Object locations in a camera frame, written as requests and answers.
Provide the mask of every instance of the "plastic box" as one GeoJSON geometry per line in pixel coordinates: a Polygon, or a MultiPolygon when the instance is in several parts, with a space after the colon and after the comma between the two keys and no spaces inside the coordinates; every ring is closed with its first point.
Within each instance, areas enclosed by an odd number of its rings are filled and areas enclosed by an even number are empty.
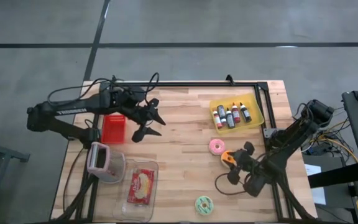
{"type": "Polygon", "coordinates": [[[125,116],[107,115],[103,118],[101,141],[103,144],[124,144],[125,116]]]}
{"type": "Polygon", "coordinates": [[[153,216],[155,191],[157,189],[158,164],[153,161],[126,160],[124,179],[119,184],[116,205],[112,211],[114,218],[126,222],[148,222],[153,216]],[[148,205],[128,202],[128,195],[132,183],[132,175],[137,169],[154,171],[154,181],[151,186],[151,195],[148,205]]]}
{"type": "Polygon", "coordinates": [[[256,102],[256,98],[255,98],[255,95],[253,93],[234,96],[234,97],[220,99],[220,100],[211,100],[211,102],[209,103],[209,110],[210,110],[210,113],[211,113],[211,116],[212,116],[212,120],[213,120],[213,122],[215,124],[215,129],[219,134],[232,133],[232,132],[236,132],[236,131],[238,131],[240,129],[244,129],[244,128],[254,128],[256,126],[261,125],[265,121],[264,117],[262,115],[262,112],[260,112],[260,108],[258,106],[258,103],[256,102]],[[252,121],[246,123],[244,117],[241,114],[240,102],[244,106],[246,106],[246,108],[248,109],[248,112],[249,112],[249,114],[251,116],[252,121]],[[219,105],[224,106],[225,112],[226,112],[227,108],[229,108],[229,110],[232,110],[231,107],[232,107],[233,103],[235,103],[237,108],[239,109],[241,122],[236,123],[236,127],[232,128],[232,129],[229,129],[227,127],[227,125],[223,126],[223,128],[221,128],[221,129],[218,129],[218,127],[216,126],[216,123],[215,123],[213,111],[214,110],[217,111],[219,105]]]}

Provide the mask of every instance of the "red package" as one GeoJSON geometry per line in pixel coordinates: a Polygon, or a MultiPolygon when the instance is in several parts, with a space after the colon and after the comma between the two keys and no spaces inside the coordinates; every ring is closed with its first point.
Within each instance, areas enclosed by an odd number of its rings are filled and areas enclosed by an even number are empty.
{"type": "Polygon", "coordinates": [[[154,170],[134,170],[127,202],[148,205],[152,194],[153,181],[154,170]]]}

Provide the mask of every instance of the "white paper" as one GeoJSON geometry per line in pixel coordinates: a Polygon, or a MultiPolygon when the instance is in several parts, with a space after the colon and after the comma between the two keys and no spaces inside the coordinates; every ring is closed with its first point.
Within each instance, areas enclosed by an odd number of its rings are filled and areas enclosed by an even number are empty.
{"type": "MultiPolygon", "coordinates": [[[[321,173],[321,167],[320,166],[313,166],[305,164],[306,173],[309,175],[318,174],[321,173]]],[[[314,189],[311,189],[311,194],[313,196],[313,200],[315,203],[320,205],[326,204],[326,197],[324,195],[324,187],[317,187],[314,189]]]]}

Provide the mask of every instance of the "green tape roll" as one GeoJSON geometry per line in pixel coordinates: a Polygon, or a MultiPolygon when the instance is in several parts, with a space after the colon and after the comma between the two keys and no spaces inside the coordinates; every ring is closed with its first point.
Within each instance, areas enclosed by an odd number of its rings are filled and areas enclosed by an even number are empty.
{"type": "Polygon", "coordinates": [[[195,207],[200,215],[209,215],[214,210],[214,203],[208,196],[200,196],[196,200],[195,207]]]}

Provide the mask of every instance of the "paint bottle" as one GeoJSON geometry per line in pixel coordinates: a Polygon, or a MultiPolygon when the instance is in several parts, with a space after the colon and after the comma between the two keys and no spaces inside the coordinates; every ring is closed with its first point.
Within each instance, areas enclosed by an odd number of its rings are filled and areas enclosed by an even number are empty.
{"type": "Polygon", "coordinates": [[[245,121],[246,122],[252,121],[251,115],[249,114],[249,111],[246,108],[246,106],[244,106],[242,103],[240,103],[240,109],[241,109],[241,114],[244,117],[245,121]]]}
{"type": "Polygon", "coordinates": [[[231,112],[233,114],[234,122],[240,123],[241,122],[240,113],[235,103],[233,103],[233,106],[231,107],[231,112]]]}
{"type": "Polygon", "coordinates": [[[218,112],[217,111],[213,111],[212,114],[214,114],[214,119],[215,119],[215,125],[218,129],[221,129],[223,127],[221,119],[219,118],[218,112]]]}
{"type": "Polygon", "coordinates": [[[227,126],[228,126],[230,129],[236,127],[236,125],[234,124],[233,114],[231,113],[231,111],[229,110],[229,108],[227,108],[227,111],[226,111],[226,119],[227,119],[227,126]]]}
{"type": "Polygon", "coordinates": [[[220,119],[226,118],[226,113],[224,112],[223,105],[218,106],[218,113],[219,113],[219,118],[220,119]]]}

